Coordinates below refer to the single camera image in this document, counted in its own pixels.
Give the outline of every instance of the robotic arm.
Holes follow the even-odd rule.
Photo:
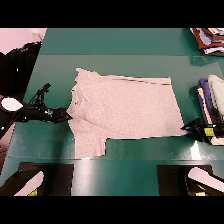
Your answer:
[[[49,83],[45,84],[28,104],[0,95],[0,139],[14,122],[39,120],[56,124],[72,119],[65,108],[53,109],[44,104],[44,94],[50,86]]]

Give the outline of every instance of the pile of clothes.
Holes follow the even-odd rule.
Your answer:
[[[224,28],[190,28],[204,55],[224,56]]]
[[[209,75],[198,81],[198,98],[206,124],[224,122],[224,80]],[[212,137],[213,145],[224,145],[224,136]]]

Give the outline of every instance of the yellow tag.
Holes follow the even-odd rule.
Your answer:
[[[198,192],[196,193],[196,196],[205,196],[205,192]]]
[[[37,196],[37,189],[32,191],[30,194],[28,194],[27,196]]]
[[[205,130],[205,135],[206,136],[210,136],[210,137],[215,136],[215,133],[213,131],[213,128],[204,128],[204,130]]]

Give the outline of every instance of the brown folded cloth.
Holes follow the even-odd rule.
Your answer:
[[[218,36],[216,34],[212,34],[208,29],[202,28],[205,35],[208,36],[211,40],[224,40],[224,36]]]
[[[192,29],[193,29],[194,37],[198,43],[199,49],[206,49],[206,48],[211,48],[211,47],[224,47],[224,43],[219,43],[219,42],[205,45],[199,36],[200,32],[196,28],[192,28]]]

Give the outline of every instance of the green table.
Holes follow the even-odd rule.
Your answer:
[[[68,107],[77,67],[103,75],[171,77],[186,124],[201,116],[197,81],[209,74],[223,78],[222,59],[199,55],[187,29],[48,29],[25,101],[49,82],[47,106]],[[213,165],[216,175],[223,175],[222,146],[184,136],[109,139],[106,156],[74,160],[74,136],[67,123],[31,121],[16,125],[0,184],[17,170],[20,161],[63,162],[75,163],[73,195],[157,195],[156,164],[197,159]]]

